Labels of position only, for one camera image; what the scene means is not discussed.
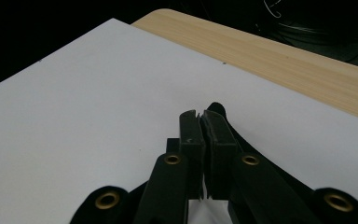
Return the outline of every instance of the mounting hole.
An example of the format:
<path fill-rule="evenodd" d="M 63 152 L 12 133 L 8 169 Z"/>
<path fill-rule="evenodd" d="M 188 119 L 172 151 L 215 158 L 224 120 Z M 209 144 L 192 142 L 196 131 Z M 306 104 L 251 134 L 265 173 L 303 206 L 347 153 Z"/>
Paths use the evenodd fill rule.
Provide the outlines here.
<path fill-rule="evenodd" d="M 333 208 L 341 211 L 341 212 L 350 212 L 353 210 L 353 205 L 349 202 L 346 198 L 335 194 L 335 193 L 328 193 L 324 195 L 324 200 L 327 202 L 328 205 L 332 206 Z"/>
<path fill-rule="evenodd" d="M 260 163 L 260 160 L 254 156 L 244 156 L 242 157 L 242 161 L 248 165 L 257 165 Z"/>
<path fill-rule="evenodd" d="M 119 201 L 120 201 L 120 195 L 115 191 L 109 191 L 106 192 L 105 194 L 100 195 L 95 200 L 95 206 L 98 209 L 105 210 L 116 206 Z"/>
<path fill-rule="evenodd" d="M 170 156 L 166 156 L 164 158 L 165 162 L 169 165 L 175 165 L 178 164 L 180 162 L 180 158 L 176 155 L 170 155 Z"/>

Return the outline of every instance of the wooden table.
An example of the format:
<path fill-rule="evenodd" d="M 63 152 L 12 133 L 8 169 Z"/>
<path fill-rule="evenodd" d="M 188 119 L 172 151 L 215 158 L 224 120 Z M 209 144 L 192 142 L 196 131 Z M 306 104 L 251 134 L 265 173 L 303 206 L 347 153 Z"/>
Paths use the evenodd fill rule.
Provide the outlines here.
<path fill-rule="evenodd" d="M 133 26 L 358 117 L 358 66 L 169 9 Z"/>

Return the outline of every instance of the white sheet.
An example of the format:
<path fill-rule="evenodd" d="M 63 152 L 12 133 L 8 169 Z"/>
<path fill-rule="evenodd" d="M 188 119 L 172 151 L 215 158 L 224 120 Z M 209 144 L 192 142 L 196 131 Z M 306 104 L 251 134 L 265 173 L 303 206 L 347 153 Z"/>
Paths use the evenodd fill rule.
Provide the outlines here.
<path fill-rule="evenodd" d="M 95 189 L 136 188 L 214 101 L 284 170 L 358 199 L 357 117 L 111 20 L 0 83 L 0 223 L 68 223 Z M 225 203 L 190 208 L 230 223 Z"/>

